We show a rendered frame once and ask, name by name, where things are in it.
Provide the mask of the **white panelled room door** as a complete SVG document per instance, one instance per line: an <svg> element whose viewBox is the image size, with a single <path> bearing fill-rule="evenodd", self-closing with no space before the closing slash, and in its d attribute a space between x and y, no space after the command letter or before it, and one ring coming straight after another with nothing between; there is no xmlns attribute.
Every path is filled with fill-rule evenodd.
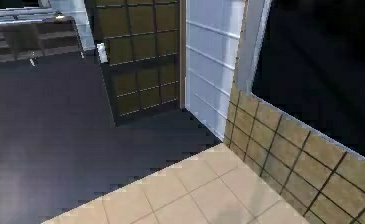
<svg viewBox="0 0 365 224"><path fill-rule="evenodd" d="M186 108L220 139L246 8L247 0L186 0Z"/></svg>

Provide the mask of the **dark window with pale frame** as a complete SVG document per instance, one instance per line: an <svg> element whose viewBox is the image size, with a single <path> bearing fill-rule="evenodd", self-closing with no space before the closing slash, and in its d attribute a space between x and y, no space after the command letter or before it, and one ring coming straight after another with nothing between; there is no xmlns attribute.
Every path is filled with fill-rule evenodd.
<svg viewBox="0 0 365 224"><path fill-rule="evenodd" d="M365 0L246 0L235 84L365 157Z"/></svg>

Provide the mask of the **small white wall box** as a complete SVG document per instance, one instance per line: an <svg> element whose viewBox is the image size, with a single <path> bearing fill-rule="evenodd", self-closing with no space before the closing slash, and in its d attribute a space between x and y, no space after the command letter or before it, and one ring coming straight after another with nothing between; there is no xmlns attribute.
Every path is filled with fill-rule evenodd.
<svg viewBox="0 0 365 224"><path fill-rule="evenodd" d="M98 51L98 56L99 56L100 62L101 63L107 63L108 62L108 56L107 56L105 44L104 43L99 43L97 45L97 51Z"/></svg>

